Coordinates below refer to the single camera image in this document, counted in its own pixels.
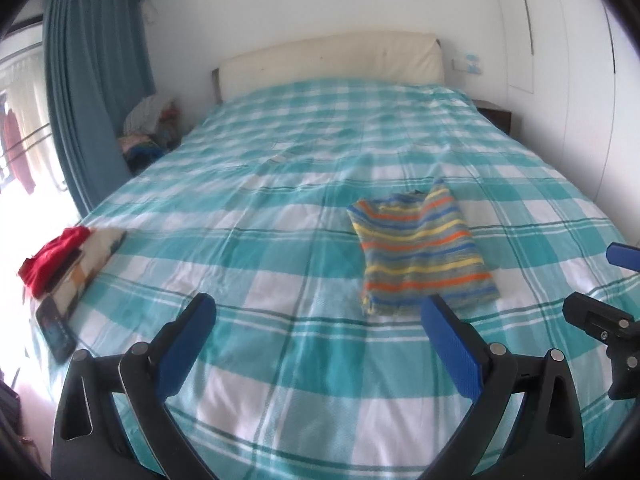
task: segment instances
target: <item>beige headboard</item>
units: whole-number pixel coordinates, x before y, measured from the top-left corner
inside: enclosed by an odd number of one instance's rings
[[[285,43],[233,57],[212,75],[218,102],[312,78],[444,84],[440,44],[434,34],[420,32],[351,32]]]

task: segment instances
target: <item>folded striped sweater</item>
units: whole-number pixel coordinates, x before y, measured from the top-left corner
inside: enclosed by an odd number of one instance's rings
[[[364,250],[366,314],[415,314],[440,294],[451,308],[498,298],[491,273],[449,189],[359,200],[347,209]]]

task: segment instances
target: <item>blue curtain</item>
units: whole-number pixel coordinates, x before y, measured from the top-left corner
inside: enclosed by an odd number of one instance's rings
[[[154,93],[138,0],[46,0],[43,44],[52,136],[84,217],[130,179],[117,136]]]

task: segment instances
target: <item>red cloth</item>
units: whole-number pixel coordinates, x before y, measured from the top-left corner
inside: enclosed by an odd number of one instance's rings
[[[34,298],[42,295],[53,273],[71,254],[71,251],[80,247],[90,234],[91,231],[87,227],[69,227],[62,231],[58,238],[54,238],[41,248],[33,258],[27,258],[24,261],[18,270],[18,276]]]
[[[4,157],[9,161],[11,172],[20,181],[27,194],[33,193],[36,183],[31,176],[25,145],[13,110],[9,110],[9,113],[4,116],[4,143],[7,147]]]

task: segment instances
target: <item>bedsheet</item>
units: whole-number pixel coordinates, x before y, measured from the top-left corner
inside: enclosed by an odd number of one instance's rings
[[[629,403],[607,397],[605,348],[564,322],[562,300],[578,290],[640,315],[638,278],[604,257],[622,238],[561,174],[441,86],[315,80],[215,108],[84,220],[128,235],[72,328],[94,354],[123,352],[207,292],[218,320],[168,406],[222,480],[417,478],[469,401],[417,318],[364,317],[364,256],[346,207],[438,178],[500,290],[458,315],[512,352],[564,352],[592,459]],[[64,367],[36,355],[59,390]]]

